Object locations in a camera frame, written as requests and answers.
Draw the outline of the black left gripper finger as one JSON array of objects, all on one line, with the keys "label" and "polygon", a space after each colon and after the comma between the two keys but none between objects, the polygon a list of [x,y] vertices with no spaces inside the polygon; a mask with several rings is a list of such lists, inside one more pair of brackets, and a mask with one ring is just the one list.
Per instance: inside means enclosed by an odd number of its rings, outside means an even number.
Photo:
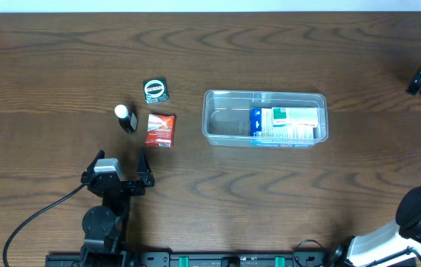
[{"label": "black left gripper finger", "polygon": [[143,180],[143,181],[152,180],[152,171],[148,164],[146,151],[144,148],[142,148],[140,151],[136,173],[139,175],[140,180]]},{"label": "black left gripper finger", "polygon": [[105,157],[105,152],[103,150],[99,150],[99,152],[97,153],[97,155],[95,156],[94,160],[87,166],[87,168],[84,171],[84,174],[92,174],[94,172],[94,167],[96,165],[96,163],[100,160],[100,159],[104,159]]}]

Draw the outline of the red Panadol ActiFast packet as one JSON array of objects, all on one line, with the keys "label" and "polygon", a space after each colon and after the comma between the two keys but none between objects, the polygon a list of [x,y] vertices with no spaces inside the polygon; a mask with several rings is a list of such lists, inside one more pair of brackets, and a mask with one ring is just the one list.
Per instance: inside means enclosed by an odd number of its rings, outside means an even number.
[{"label": "red Panadol ActiFast packet", "polygon": [[172,148],[175,121],[175,116],[150,114],[147,121],[146,146]]}]

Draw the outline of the blue Cool Fever box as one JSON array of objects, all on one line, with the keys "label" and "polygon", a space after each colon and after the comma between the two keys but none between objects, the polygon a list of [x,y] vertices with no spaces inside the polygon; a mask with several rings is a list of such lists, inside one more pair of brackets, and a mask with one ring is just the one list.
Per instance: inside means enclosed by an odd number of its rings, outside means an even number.
[{"label": "blue Cool Fever box", "polygon": [[273,108],[252,108],[250,114],[250,136],[253,145],[276,147],[307,147],[314,144],[315,128],[303,125],[274,126]]}]

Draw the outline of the white green medicine box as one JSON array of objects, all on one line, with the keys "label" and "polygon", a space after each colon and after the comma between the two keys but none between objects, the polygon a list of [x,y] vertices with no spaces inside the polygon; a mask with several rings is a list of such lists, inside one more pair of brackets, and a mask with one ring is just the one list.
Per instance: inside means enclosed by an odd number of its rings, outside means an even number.
[{"label": "white green medicine box", "polygon": [[303,125],[315,128],[319,125],[317,108],[273,108],[274,126]]}]

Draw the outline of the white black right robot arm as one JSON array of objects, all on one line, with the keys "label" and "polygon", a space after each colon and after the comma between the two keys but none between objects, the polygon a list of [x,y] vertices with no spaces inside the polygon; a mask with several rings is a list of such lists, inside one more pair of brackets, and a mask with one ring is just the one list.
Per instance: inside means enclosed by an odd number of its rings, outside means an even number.
[{"label": "white black right robot arm", "polygon": [[421,186],[400,202],[395,220],[363,236],[350,238],[334,252],[305,256],[294,252],[292,266],[415,266],[421,263]]}]

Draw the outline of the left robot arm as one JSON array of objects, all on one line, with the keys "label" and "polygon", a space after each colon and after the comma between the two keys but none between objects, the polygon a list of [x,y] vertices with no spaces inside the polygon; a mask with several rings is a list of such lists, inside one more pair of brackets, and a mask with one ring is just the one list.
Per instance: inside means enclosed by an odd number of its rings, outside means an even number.
[{"label": "left robot arm", "polygon": [[116,158],[100,150],[82,173],[81,183],[102,199],[102,204],[87,211],[82,219],[84,245],[80,266],[139,266],[139,254],[126,245],[130,199],[145,195],[155,179],[144,149],[140,151],[136,173],[139,178],[122,180]]}]

